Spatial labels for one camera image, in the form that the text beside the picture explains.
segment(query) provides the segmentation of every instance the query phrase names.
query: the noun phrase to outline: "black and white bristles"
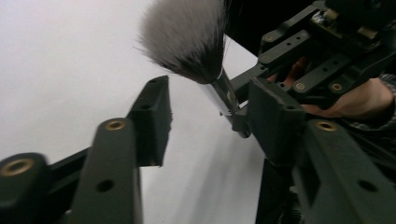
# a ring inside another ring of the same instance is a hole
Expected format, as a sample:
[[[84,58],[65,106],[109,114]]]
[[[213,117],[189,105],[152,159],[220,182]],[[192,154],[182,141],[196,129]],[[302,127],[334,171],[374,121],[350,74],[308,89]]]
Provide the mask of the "black and white bristles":
[[[221,73],[225,25],[223,0],[157,0],[142,21],[140,42],[154,63],[208,84]]]

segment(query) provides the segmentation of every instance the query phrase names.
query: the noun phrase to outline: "makeup brush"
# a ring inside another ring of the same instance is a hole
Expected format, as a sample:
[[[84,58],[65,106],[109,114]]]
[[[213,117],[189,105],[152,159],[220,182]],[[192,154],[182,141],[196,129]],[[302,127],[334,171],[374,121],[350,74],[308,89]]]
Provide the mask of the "makeup brush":
[[[233,122],[239,104],[222,67],[225,26],[223,0],[160,0],[143,19],[140,42],[154,63],[201,84]]]

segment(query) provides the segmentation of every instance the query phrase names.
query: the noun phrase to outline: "brush ferrule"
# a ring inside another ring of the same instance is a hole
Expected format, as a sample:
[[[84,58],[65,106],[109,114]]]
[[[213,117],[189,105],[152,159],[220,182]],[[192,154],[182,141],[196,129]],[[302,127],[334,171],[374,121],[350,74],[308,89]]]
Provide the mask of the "brush ferrule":
[[[205,94],[224,116],[231,116],[239,109],[233,86],[224,69],[221,69],[218,79],[201,86]]]

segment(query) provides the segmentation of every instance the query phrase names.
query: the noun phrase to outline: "white table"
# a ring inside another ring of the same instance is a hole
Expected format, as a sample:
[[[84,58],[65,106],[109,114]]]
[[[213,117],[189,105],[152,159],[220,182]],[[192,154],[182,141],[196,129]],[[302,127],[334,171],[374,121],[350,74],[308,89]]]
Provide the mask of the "white table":
[[[169,75],[172,131],[164,166],[142,168],[146,224],[250,224],[263,152],[242,139],[198,84],[139,50],[148,0],[0,2],[0,159],[39,152],[54,163],[125,117],[146,82]],[[256,57],[228,39],[230,77]]]

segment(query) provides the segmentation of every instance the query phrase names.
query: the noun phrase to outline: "brush bristles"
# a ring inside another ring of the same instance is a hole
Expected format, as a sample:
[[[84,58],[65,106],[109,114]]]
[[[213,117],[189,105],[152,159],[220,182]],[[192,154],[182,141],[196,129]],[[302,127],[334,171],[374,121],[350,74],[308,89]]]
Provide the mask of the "brush bristles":
[[[156,64],[207,84],[221,72],[224,29],[222,0],[160,0],[143,19],[140,41]]]

